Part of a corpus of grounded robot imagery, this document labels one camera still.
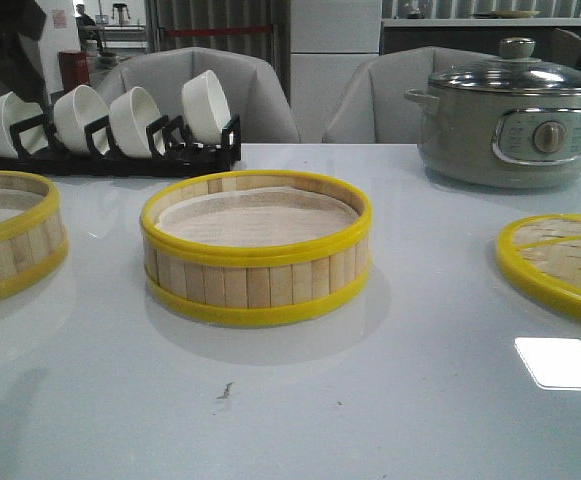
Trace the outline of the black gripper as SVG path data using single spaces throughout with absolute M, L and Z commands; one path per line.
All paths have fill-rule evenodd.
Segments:
M 0 1 L 0 84 L 26 102 L 44 101 L 45 81 L 21 39 L 40 40 L 45 22 L 35 1 Z

